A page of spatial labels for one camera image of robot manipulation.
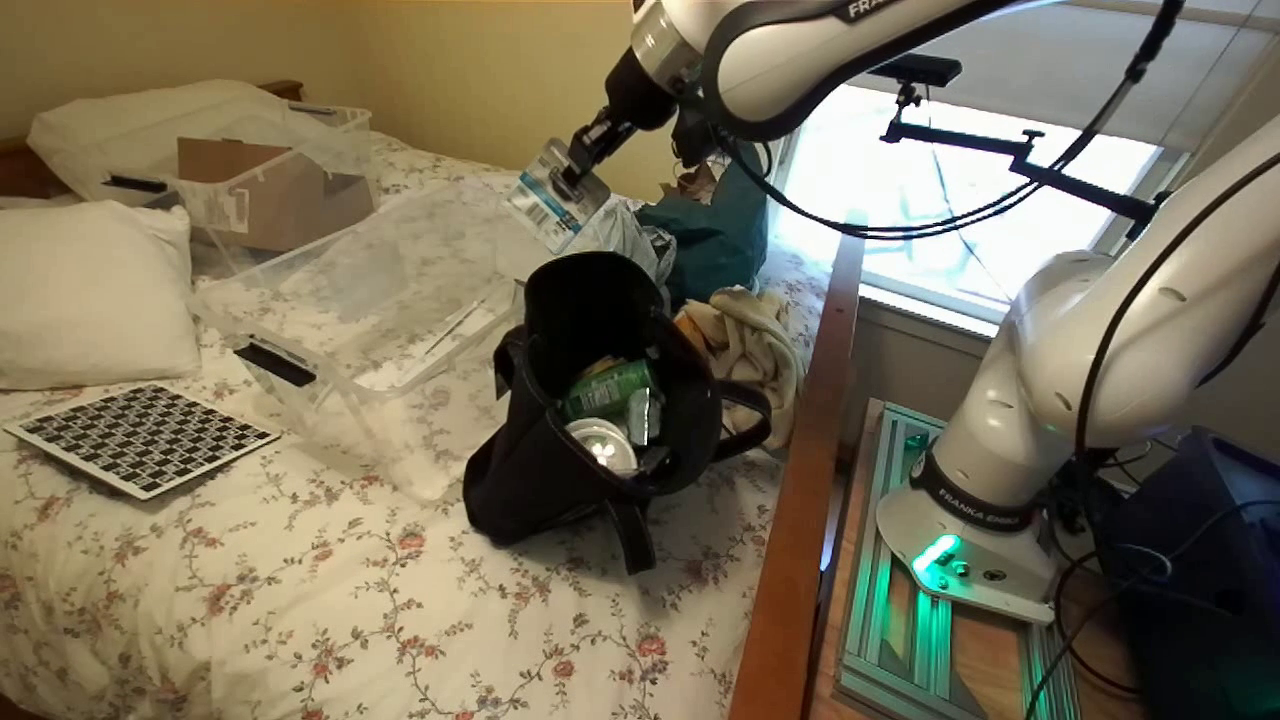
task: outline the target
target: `window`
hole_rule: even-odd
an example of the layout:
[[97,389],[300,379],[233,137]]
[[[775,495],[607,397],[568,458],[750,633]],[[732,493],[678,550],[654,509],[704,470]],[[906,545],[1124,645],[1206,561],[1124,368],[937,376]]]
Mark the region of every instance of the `window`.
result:
[[[892,92],[853,83],[834,92],[788,147],[784,191],[834,221],[927,224],[1023,183],[1023,176],[1007,173],[1007,158],[917,142],[884,146],[892,114]],[[1052,164],[1075,142],[1075,129],[942,100],[910,107],[906,121],[999,142],[1020,142],[1023,129],[1037,129],[1043,137],[1031,164]],[[1095,137],[1068,173],[1112,191],[1152,195],[1174,176],[1174,153],[1145,142]],[[1039,189],[1020,209],[954,236],[870,246],[864,297],[994,336],[1007,299],[1039,266],[1074,248],[1107,248],[1124,230],[1124,221],[1095,203]],[[775,231],[813,258],[835,248],[835,231],[784,209],[775,213]]]

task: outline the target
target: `bed sheet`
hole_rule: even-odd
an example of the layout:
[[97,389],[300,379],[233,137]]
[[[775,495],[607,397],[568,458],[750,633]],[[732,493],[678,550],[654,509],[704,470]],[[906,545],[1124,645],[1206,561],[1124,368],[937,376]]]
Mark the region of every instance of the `bed sheet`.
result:
[[[385,195],[514,183],[372,146]],[[822,266],[775,248],[763,283],[802,306],[813,342]],[[179,392],[277,421],[207,329],[200,361]],[[462,475],[506,403],[476,392],[487,346],[450,363],[422,432]],[[97,392],[0,392],[0,421]],[[629,577],[605,522],[500,551],[462,493],[422,503],[298,435],[161,503],[0,435],[0,691],[42,716],[724,716],[775,479],[779,458],[750,452],[655,499],[662,564]]]

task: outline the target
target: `bed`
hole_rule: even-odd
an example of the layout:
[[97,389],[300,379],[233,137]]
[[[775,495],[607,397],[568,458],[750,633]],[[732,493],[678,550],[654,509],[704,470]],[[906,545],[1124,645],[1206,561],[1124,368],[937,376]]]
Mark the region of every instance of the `bed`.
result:
[[[366,142],[380,200],[518,183]],[[59,191],[38,153],[0,146],[0,195]],[[605,522],[493,550],[455,493],[423,509],[293,435],[161,503],[108,495],[0,435],[0,695],[38,716],[802,716],[840,538],[835,475],[864,418],[857,276],[857,248],[835,266],[773,248],[763,283],[802,309],[810,368],[794,445],[662,499],[662,564],[646,577],[622,569]],[[487,342],[451,361],[422,421],[445,435],[434,471],[462,475],[506,418],[462,389],[487,372]],[[186,389],[226,408],[259,397],[212,329]],[[101,389],[0,392],[0,421],[84,392]]]

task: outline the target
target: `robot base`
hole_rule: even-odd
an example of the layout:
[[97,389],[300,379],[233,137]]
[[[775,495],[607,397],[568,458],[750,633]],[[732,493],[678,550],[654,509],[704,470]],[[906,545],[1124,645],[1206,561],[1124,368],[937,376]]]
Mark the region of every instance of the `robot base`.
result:
[[878,503],[878,530],[921,587],[1023,624],[1052,624],[1056,564],[1037,530],[974,530],[921,487],[889,493]]

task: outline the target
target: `black and white checkerboard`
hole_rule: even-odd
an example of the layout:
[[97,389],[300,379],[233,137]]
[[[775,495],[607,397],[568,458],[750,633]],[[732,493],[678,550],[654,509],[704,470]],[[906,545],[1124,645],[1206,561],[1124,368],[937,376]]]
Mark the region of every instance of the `black and white checkerboard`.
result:
[[8,432],[137,499],[172,493],[277,439],[277,432],[167,389],[130,389],[38,414]]

